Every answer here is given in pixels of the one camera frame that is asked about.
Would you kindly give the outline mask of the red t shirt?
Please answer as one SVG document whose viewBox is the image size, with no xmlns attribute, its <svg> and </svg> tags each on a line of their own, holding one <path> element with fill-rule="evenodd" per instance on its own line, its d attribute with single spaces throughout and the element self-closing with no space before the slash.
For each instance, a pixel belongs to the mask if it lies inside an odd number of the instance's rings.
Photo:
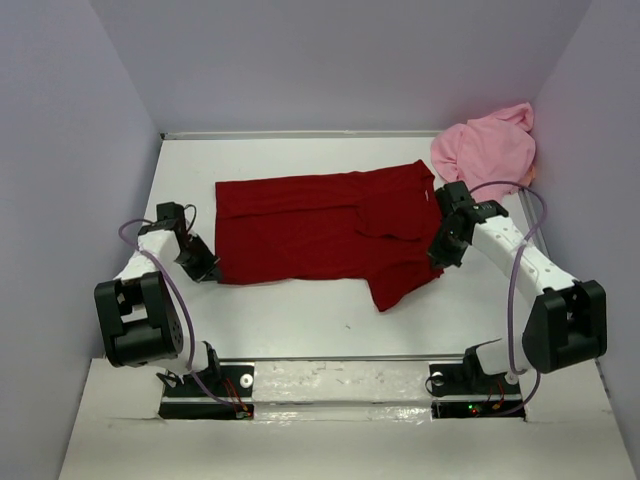
<svg viewBox="0 0 640 480">
<path fill-rule="evenodd" d="M 437 279 L 435 176 L 421 160 L 378 170 L 226 181 L 215 186 L 223 281 L 366 281 L 387 311 Z"/>
</svg>

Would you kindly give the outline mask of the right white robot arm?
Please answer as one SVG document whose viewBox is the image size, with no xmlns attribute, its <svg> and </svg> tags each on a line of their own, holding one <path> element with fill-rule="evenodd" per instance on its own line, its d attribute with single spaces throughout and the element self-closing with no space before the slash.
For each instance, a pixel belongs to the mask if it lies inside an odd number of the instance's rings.
<svg viewBox="0 0 640 480">
<path fill-rule="evenodd" d="M 474 248 L 509 280 L 506 335 L 466 350 L 460 379 L 468 390 L 486 390 L 497 375 L 548 374 L 606 353 L 607 300 L 598 282 L 562 270 L 502 205 L 474 200 L 464 182 L 440 187 L 435 198 L 442 222 L 428 250 L 431 264 L 459 267 Z"/>
</svg>

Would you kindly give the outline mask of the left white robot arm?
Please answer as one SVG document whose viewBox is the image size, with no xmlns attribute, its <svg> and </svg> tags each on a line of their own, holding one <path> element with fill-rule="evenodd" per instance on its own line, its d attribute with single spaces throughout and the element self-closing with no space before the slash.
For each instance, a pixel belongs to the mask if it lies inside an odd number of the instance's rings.
<svg viewBox="0 0 640 480">
<path fill-rule="evenodd" d="M 156 206 L 156 219 L 134 219 L 118 235 L 133 254 L 114 279 L 94 289 L 105 355 L 116 368 L 158 366 L 173 385 L 186 379 L 201 395 L 215 392 L 223 380 L 213 346 L 195 338 L 184 297 L 168 273 L 178 265 L 193 282 L 219 283 L 219 257 L 193 231 L 186 212 L 192 204 Z"/>
</svg>

